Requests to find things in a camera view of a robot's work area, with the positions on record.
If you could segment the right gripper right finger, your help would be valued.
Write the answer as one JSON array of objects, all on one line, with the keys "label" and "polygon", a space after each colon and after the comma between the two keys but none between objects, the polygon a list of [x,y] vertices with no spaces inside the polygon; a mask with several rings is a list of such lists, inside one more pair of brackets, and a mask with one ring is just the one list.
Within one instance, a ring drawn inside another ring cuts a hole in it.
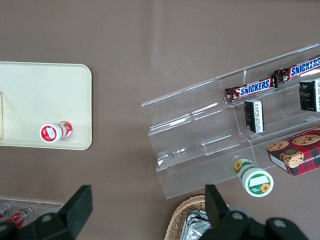
[{"label": "right gripper right finger", "polygon": [[238,207],[229,207],[214,184],[205,186],[205,210],[214,230],[247,230],[250,218]]}]

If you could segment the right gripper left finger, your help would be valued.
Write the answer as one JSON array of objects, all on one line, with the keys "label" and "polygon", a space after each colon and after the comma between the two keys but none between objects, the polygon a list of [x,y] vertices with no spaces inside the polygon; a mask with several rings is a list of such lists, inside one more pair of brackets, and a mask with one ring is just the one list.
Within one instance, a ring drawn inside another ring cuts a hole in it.
[{"label": "right gripper left finger", "polygon": [[57,211],[33,222],[36,240],[75,240],[93,212],[91,185],[82,185]]}]

